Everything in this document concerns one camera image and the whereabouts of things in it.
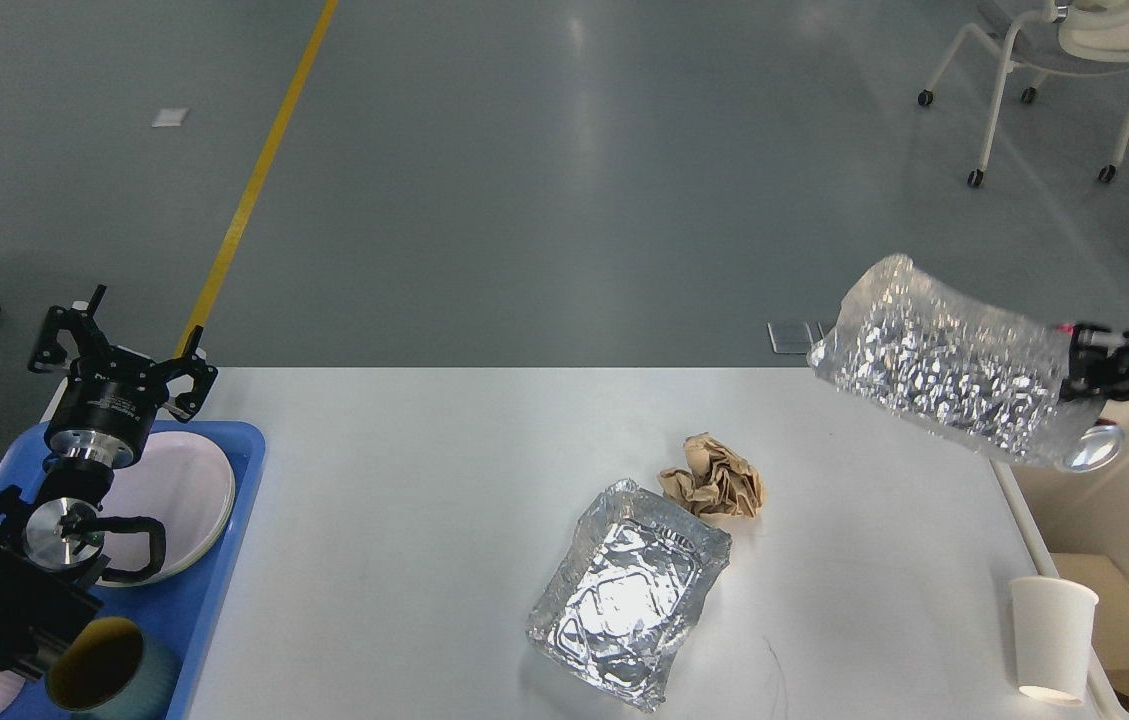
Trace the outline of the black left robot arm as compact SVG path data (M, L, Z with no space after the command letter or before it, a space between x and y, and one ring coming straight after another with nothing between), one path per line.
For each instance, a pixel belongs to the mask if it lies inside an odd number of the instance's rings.
M217 369L200 355L202 325L180 355L157 361L107 340L94 315L106 288L84 307L49 307L28 360L33 374L65 374L49 419L49 456L33 500L0 492L0 673L46 675L100 602L97 582L145 582L165 565L165 525L148 516L106 516L117 469L142 459L158 411L181 423L202 410Z

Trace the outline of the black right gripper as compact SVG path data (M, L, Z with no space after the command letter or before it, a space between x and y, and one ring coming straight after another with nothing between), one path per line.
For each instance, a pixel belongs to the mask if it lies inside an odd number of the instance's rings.
M1089 398L1129 401L1129 334L1108 325L1064 324L1073 354L1103 354L1096 365L1071 366L1059 388L1064 402Z

